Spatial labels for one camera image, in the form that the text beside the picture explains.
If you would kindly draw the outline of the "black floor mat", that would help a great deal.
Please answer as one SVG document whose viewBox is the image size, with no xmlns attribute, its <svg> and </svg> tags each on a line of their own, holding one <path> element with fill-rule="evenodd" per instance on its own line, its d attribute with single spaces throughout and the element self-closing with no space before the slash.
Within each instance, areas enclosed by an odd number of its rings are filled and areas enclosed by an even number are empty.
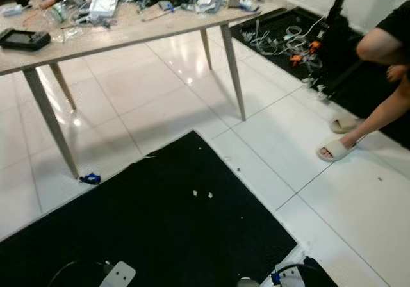
<svg viewBox="0 0 410 287">
<path fill-rule="evenodd" d="M 190 132 L 0 244 L 0 287 L 99 287 L 102 264 L 128 287 L 263 281 L 296 247 L 267 207 Z"/>
<path fill-rule="evenodd" d="M 257 50 L 257 44 L 249 42 L 254 33 L 259 36 L 268 35 L 269 38 L 275 39 L 278 43 L 283 42 L 283 38 L 287 35 L 287 31 L 296 32 L 298 30 L 309 31 L 306 36 L 306 44 L 310 45 L 314 41 L 319 41 L 320 46 L 317 49 L 317 59 L 320 62 L 319 67 L 300 63 L 298 65 L 291 60 L 292 54 L 279 49 L 277 52 L 272 52 L 269 44 L 263 43 L 266 52 L 266 59 L 269 59 L 274 65 L 285 70 L 291 76 L 297 79 L 316 78 L 316 84 L 313 85 L 313 90 L 318 87 L 325 88 L 324 83 L 330 77 L 327 70 L 330 68 L 330 62 L 322 58 L 322 49 L 324 41 L 327 38 L 328 31 L 324 24 L 324 20 L 305 9 L 285 9 L 279 8 L 268 13 L 260 15 L 260 17 L 252 18 L 246 22 L 235 24 L 231 27 L 231 34 L 241 44 L 246 45 L 249 49 Z M 352 41 L 352 55 L 359 59 L 354 52 L 356 45 L 359 43 L 363 35 L 356 30 L 352 30 L 356 38 Z M 372 62 L 361 62 L 360 67 L 345 80 L 345 84 L 337 91 L 334 96 L 329 97 L 331 102 L 345 108 L 346 111 L 358 117 L 366 117 L 371 114 L 375 108 L 387 99 L 390 94 L 397 88 L 396 83 L 389 82 L 386 78 L 386 66 L 378 65 Z"/>
</svg>

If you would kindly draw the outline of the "person in black shorts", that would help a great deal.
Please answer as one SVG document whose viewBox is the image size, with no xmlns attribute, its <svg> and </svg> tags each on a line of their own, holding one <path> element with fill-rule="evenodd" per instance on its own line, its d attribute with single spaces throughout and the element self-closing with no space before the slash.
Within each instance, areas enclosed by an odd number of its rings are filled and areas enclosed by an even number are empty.
<svg viewBox="0 0 410 287">
<path fill-rule="evenodd" d="M 395 8 L 356 47 L 363 61 L 387 65 L 386 78 L 398 87 L 354 131 L 341 134 L 348 147 L 410 110 L 410 0 Z"/>
</svg>

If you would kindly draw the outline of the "crushed clear plastic bottle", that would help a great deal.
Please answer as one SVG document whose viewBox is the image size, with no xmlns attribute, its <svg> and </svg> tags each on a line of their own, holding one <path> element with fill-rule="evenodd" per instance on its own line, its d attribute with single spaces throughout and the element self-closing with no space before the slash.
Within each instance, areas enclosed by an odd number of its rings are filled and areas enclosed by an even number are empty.
<svg viewBox="0 0 410 287">
<path fill-rule="evenodd" d="M 50 6 L 47 11 L 53 18 L 53 21 L 58 23 L 73 23 L 76 20 L 76 12 L 80 9 L 74 0 L 62 0 Z"/>
</svg>

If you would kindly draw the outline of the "small blue clip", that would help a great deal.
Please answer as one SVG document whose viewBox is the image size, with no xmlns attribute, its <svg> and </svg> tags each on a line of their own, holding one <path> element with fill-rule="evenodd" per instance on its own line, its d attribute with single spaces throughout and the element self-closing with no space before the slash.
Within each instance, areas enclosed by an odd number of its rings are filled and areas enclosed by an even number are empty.
<svg viewBox="0 0 410 287">
<path fill-rule="evenodd" d="M 79 176 L 79 181 L 89 185 L 99 185 L 102 182 L 102 177 L 94 173 L 88 173 L 85 176 Z"/>
</svg>

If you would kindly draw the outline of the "light wooden table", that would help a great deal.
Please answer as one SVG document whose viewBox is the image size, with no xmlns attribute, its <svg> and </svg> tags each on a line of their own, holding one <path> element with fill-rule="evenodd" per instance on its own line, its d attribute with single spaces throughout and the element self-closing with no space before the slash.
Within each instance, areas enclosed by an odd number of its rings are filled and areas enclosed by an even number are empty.
<svg viewBox="0 0 410 287">
<path fill-rule="evenodd" d="M 258 12 L 244 12 L 239 9 L 223 9 L 211 14 L 177 11 L 161 17 L 158 10 L 150 9 L 149 13 L 153 14 L 153 19 L 149 20 L 141 18 L 135 12 L 136 8 L 135 5 L 125 5 L 125 8 L 119 11 L 117 25 L 111 29 L 94 27 L 89 32 L 82 33 L 76 38 L 60 44 L 50 43 L 43 49 L 33 52 L 12 49 L 0 50 L 0 74 L 12 74 L 14 72 L 24 74 L 24 79 L 32 91 L 33 99 L 37 103 L 47 128 L 74 179 L 78 179 L 80 173 L 71 147 L 63 134 L 60 120 L 56 117 L 49 95 L 44 88 L 43 82 L 39 79 L 37 70 L 41 65 L 48 65 L 51 68 L 68 102 L 72 104 L 74 101 L 59 68 L 60 62 L 193 31 L 201 33 L 202 41 L 206 43 L 208 40 L 207 30 L 218 26 L 220 32 L 222 32 L 225 55 L 227 56 L 229 73 L 231 73 L 238 103 L 238 111 L 241 120 L 244 121 L 248 117 L 229 24 L 256 18 L 259 15 Z"/>
</svg>

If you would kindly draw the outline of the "white plate with holes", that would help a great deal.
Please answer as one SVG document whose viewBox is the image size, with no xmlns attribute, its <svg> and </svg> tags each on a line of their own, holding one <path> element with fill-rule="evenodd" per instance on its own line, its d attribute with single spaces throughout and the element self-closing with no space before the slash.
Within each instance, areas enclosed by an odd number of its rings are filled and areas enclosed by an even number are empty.
<svg viewBox="0 0 410 287">
<path fill-rule="evenodd" d="M 105 263 L 103 270 L 106 276 L 102 279 L 99 287 L 128 287 L 136 275 L 136 270 L 125 261 L 118 261 L 114 265 Z"/>
</svg>

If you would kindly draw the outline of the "black handheld game console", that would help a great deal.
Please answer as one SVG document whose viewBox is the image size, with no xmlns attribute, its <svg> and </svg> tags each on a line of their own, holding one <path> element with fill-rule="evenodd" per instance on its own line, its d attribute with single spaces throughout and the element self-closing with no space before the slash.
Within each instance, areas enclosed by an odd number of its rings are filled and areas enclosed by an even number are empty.
<svg viewBox="0 0 410 287">
<path fill-rule="evenodd" d="M 8 28 L 0 34 L 0 46 L 3 49 L 35 52 L 43 49 L 51 39 L 50 33 L 47 32 Z"/>
</svg>

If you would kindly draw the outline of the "black floor stand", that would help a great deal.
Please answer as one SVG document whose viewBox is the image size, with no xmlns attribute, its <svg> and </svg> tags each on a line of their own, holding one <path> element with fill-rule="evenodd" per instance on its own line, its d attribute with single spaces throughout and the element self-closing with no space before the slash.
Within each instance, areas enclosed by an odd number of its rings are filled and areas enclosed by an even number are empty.
<svg viewBox="0 0 410 287">
<path fill-rule="evenodd" d="M 334 0 L 333 5 L 326 15 L 325 26 L 328 31 L 322 49 L 322 58 L 330 62 L 327 70 L 328 81 L 324 83 L 322 92 L 329 97 L 339 91 L 345 84 L 345 80 L 357 70 L 360 59 L 352 55 L 352 41 L 356 38 L 349 24 L 349 19 L 342 15 L 345 0 Z"/>
</svg>

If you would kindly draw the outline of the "white flat cardboard box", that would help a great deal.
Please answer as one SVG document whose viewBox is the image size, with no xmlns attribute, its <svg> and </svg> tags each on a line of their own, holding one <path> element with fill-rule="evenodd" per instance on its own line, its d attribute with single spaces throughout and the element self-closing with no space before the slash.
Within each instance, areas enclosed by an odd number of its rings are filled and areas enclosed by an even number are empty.
<svg viewBox="0 0 410 287">
<path fill-rule="evenodd" d="M 119 0 L 91 0 L 88 14 L 93 18 L 112 18 Z"/>
</svg>

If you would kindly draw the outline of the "beige slide sandal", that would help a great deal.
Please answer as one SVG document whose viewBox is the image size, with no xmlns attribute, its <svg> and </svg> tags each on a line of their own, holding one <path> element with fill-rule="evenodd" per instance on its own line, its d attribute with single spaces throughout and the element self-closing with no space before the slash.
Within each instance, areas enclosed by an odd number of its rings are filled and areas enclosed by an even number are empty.
<svg viewBox="0 0 410 287">
<path fill-rule="evenodd" d="M 334 134 L 348 134 L 357 129 L 365 122 L 364 119 L 351 117 L 350 115 L 339 115 L 330 122 L 330 129 Z"/>
<path fill-rule="evenodd" d="M 351 143 L 348 147 L 345 143 L 343 143 L 342 138 L 331 137 L 323 141 L 322 145 L 317 147 L 316 155 L 320 158 L 320 160 L 335 162 L 351 153 L 356 146 L 357 142 Z"/>
</svg>

